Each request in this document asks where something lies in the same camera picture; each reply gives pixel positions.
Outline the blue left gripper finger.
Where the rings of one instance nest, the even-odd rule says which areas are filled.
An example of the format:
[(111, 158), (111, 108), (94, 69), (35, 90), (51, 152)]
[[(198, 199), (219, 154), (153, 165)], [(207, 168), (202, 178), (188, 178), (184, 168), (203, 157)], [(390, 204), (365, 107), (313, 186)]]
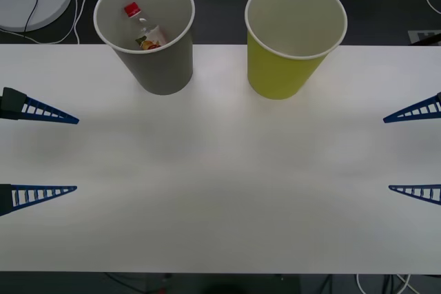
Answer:
[(79, 119), (51, 105), (30, 98), (26, 94), (3, 88), (1, 95), (1, 118), (9, 120), (33, 120), (77, 125)]
[(1, 216), (76, 190), (77, 186), (1, 185)]

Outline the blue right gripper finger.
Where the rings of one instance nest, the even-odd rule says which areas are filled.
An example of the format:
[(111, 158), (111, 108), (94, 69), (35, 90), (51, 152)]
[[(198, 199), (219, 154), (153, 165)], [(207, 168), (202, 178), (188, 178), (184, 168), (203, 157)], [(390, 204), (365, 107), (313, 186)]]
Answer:
[(411, 120), (426, 120), (440, 118), (440, 93), (423, 101), (410, 105), (385, 118), (384, 123), (396, 123)]
[(389, 185), (389, 189), (404, 196), (440, 205), (441, 185)]

